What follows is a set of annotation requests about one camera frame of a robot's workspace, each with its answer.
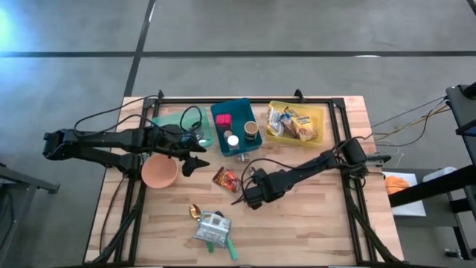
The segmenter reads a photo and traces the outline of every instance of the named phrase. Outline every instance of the orange object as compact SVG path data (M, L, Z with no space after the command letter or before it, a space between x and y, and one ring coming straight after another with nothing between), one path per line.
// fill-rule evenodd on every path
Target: orange object
M410 187L410 185L402 178L397 176L388 176L385 178L385 187L387 189L387 194L391 195L401 190L405 190L406 188Z
M161 189L171 186L177 180L179 167L168 156L155 154L142 166L142 180L151 188Z
M221 167L218 170L215 176L213 176L212 181L234 193L239 190L239 181L237 176L224 167Z

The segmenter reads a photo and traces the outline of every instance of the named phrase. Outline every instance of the yellow bin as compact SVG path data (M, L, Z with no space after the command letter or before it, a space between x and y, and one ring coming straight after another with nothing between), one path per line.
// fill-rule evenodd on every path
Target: yellow bin
M293 144L293 145L301 145L307 147L317 147L322 142L323 134L324 134L324 110L320 107L316 106L308 106L302 104L295 104L295 103L284 103L281 101L273 100L269 103L273 108L278 110L279 112L283 113L286 107L289 107L291 110L294 110L299 116L308 115L311 117L312 122L314 123L314 130L318 134L317 138L308 140L308 141L301 141L299 138L292 138L291 135L284 132L281 137L276 137L266 130L266 139L269 141L286 143L286 144Z

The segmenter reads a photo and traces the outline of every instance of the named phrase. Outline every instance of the blue bin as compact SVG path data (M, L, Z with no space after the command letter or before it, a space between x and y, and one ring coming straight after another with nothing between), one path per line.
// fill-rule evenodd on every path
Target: blue bin
M250 100L242 98L239 100L230 100L222 103L214 104L210 107L213 122L217 115L230 114L231 115L231 132L239 139L239 148L230 150L228 143L223 137L221 131L215 122L216 133L218 135L218 142L220 143L220 150L223 156L235 156L241 153L258 150L263 143L261 135L258 132L256 139L253 142L245 141L245 123L248 121L255 121L253 111L251 110Z

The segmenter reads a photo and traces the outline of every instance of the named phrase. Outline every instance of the gray floor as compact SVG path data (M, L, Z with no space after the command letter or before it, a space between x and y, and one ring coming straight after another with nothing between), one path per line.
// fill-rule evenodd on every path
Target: gray floor
M0 51L134 51L147 0L0 0ZM144 50L459 51L476 48L476 16L465 0L187 0L155 5ZM6 267L79 264L104 168L44 159L44 132L118 106L132 58L0 58L0 162L61 183L39 192ZM132 95L363 95L371 123L475 81L474 57L142 59ZM425 109L382 125L392 130ZM96 130L117 113L84 124ZM430 119L422 140L388 163L456 168L470 163L450 113ZM392 137L399 144L421 131ZM469 242L476 228L462 216ZM442 257L456 241L448 229L399 227L415 264L463 264Z

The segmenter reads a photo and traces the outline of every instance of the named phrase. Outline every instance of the snack package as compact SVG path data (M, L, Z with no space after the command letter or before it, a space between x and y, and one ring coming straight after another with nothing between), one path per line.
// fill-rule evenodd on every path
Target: snack package
M318 133L314 130L314 124L309 116L293 117L292 121L301 141L317 138Z
M285 113L284 115L281 115L280 122L283 123L286 132L289 133L292 138L298 137L298 134L296 133L295 124L289 114Z
M213 176L213 182L217 185L227 188L228 190L236 193L239 190L239 181L237 176L228 169L221 167L218 172Z
M284 113L289 115L290 117L299 117L299 115L296 113L296 111L291 110L288 106L284 108Z
M266 117L268 119L266 129L269 130L272 135L281 137L284 133L284 126L280 121L281 113L269 105Z
M230 232L231 220L211 212L203 212L200 216L199 229L193 238L226 247L226 238Z

